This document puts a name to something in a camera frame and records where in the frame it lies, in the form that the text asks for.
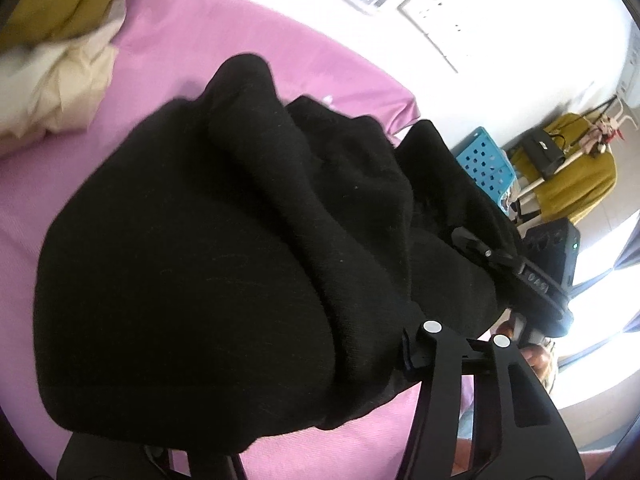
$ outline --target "blue crate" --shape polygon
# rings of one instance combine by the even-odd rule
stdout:
[[[505,214],[509,214],[506,197],[516,179],[516,173],[484,128],[474,130],[473,140],[456,160],[478,187],[484,190]]]

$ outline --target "black cloth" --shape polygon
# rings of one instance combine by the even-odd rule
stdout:
[[[139,124],[51,225],[44,405],[72,431],[226,454],[365,415],[410,386],[403,330],[478,336],[504,309],[450,247],[457,225],[518,249],[431,123],[394,152],[373,118],[284,107],[266,63],[234,57]]]

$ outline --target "black electronic device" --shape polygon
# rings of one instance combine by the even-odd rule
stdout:
[[[545,269],[560,286],[571,290],[580,251],[580,231],[567,218],[530,228],[524,245],[529,260]]]

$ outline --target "pink bedspread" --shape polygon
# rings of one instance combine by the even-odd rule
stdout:
[[[131,0],[113,82],[84,132],[49,137],[0,160],[0,406],[52,475],[70,434],[48,417],[34,373],[31,306],[47,227],[127,132],[175,96],[195,97],[239,52],[269,61],[284,100],[310,94],[391,135],[418,118],[412,95],[357,54],[244,0]],[[470,402],[465,388],[463,407]],[[244,454],[249,478],[394,478],[418,388],[332,432],[265,438]]]

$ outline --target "black handbag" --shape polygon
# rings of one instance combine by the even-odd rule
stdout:
[[[522,149],[545,180],[554,176],[566,157],[551,135],[540,127],[529,130],[522,139]]]

